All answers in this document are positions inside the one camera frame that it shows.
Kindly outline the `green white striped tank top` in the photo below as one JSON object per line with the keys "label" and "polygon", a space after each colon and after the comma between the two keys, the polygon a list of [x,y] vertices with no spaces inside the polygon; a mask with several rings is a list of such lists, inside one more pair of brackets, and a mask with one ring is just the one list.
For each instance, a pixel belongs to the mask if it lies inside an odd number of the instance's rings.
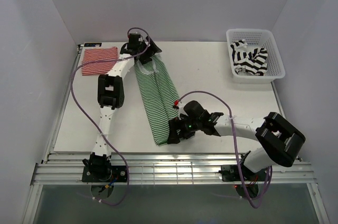
{"label": "green white striped tank top", "polygon": [[145,64],[137,61],[134,70],[154,142],[165,145],[169,121],[178,116],[173,105],[179,94],[161,57],[153,56]]}

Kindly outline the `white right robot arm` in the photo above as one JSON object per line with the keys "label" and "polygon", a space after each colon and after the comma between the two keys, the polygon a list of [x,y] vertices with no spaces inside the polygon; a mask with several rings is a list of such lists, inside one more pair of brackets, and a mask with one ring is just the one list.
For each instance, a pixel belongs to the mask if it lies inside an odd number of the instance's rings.
{"label": "white right robot arm", "polygon": [[238,172],[244,180],[251,180],[272,165],[291,167],[306,141],[303,133],[276,112],[263,118],[231,117],[222,112],[210,113],[195,100],[187,104],[177,101],[174,108],[179,114],[168,122],[168,144],[189,139],[197,131],[217,137],[239,136],[260,143],[260,148],[240,158]]}

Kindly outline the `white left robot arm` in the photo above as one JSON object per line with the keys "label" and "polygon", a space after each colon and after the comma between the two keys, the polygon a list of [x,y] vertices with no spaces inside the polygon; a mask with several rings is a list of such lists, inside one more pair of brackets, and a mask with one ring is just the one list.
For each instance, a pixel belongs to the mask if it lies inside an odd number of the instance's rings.
{"label": "white left robot arm", "polygon": [[114,113],[124,103],[123,79],[135,62],[148,62],[154,54],[160,53],[162,50],[150,36],[143,38],[141,34],[130,32],[128,33],[128,42],[122,46],[120,54],[117,54],[113,48],[90,50],[92,54],[102,53],[103,55],[107,55],[111,51],[114,54],[112,58],[102,57],[98,60],[86,60],[82,64],[83,67],[93,65],[95,72],[99,73],[97,100],[100,106],[100,122],[94,124],[99,135],[89,159],[84,159],[83,163],[90,174],[103,182],[109,180],[112,175],[110,157],[115,149],[108,142],[108,133]]}

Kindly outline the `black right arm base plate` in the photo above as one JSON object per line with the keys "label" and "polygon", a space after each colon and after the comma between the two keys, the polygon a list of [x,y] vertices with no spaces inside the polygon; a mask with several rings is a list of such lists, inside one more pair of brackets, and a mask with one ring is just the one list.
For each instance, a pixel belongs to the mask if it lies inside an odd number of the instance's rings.
{"label": "black right arm base plate", "polygon": [[[244,181],[250,182],[264,181],[267,174],[267,168],[261,169],[256,173],[250,171],[245,166],[242,166],[241,170]],[[237,165],[222,165],[218,173],[221,174],[221,179],[223,182],[240,181],[240,175]]]}

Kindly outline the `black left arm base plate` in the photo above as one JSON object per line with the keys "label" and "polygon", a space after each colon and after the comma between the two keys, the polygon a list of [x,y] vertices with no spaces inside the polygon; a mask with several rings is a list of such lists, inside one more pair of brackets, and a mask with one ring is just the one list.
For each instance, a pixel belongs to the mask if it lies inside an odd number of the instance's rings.
{"label": "black left arm base plate", "polygon": [[84,164],[82,182],[127,182],[127,168],[125,165],[111,165],[110,160],[104,156],[95,156],[83,159]]}

